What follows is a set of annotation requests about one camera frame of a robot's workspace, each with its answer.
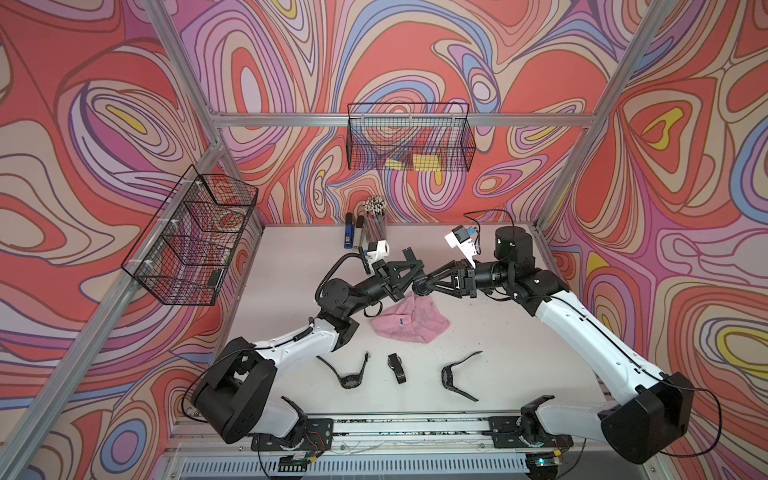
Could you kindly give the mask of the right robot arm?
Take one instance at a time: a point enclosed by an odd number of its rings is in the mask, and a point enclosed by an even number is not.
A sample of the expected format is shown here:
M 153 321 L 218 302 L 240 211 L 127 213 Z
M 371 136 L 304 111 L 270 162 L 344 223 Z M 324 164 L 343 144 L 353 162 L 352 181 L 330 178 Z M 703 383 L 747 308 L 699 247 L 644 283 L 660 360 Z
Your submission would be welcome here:
M 477 239 L 466 228 L 454 228 L 446 240 L 463 251 L 464 259 L 416 281 L 416 294 L 474 298 L 484 293 L 498 302 L 516 303 L 565 340 L 611 395 L 596 404 L 570 403 L 553 395 L 530 401 L 520 410 L 522 440 L 538 444 L 548 437 L 578 436 L 643 464 L 688 433 L 700 388 L 684 374 L 668 374 L 635 352 L 597 320 L 558 274 L 537 267 L 533 238 L 524 228 L 497 228 L 489 262 L 475 260 Z

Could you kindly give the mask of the pink microfibre cloth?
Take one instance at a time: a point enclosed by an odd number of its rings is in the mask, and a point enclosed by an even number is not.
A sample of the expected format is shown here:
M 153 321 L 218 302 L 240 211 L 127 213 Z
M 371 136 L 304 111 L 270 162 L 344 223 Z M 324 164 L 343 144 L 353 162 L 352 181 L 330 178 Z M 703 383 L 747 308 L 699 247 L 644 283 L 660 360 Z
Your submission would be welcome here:
M 429 344 L 445 333 L 450 321 L 429 296 L 409 293 L 371 321 L 373 331 L 387 339 Z

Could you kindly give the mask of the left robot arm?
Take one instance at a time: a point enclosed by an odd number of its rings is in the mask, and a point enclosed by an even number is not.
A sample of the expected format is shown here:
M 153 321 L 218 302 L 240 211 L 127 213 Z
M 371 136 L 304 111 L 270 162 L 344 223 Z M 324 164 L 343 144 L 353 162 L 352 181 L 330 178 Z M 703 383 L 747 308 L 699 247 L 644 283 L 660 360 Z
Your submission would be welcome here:
M 409 248 L 401 261 L 376 260 L 348 253 L 337 260 L 319 283 L 314 299 L 317 315 L 302 329 L 273 340 L 229 341 L 216 360 L 192 382 L 184 401 L 227 444 L 247 436 L 270 437 L 286 449 L 306 437 L 307 416 L 292 400 L 272 400 L 276 379 L 350 342 L 359 323 L 353 316 L 384 298 L 400 300 L 426 279 L 424 264 Z

